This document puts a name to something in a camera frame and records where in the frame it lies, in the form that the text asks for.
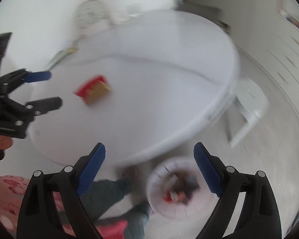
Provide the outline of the person left hand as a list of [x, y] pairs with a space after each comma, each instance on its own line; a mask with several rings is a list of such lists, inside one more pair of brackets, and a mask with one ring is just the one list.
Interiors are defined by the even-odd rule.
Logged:
[[8, 136], [0, 135], [0, 151], [6, 151], [13, 145], [13, 139]]

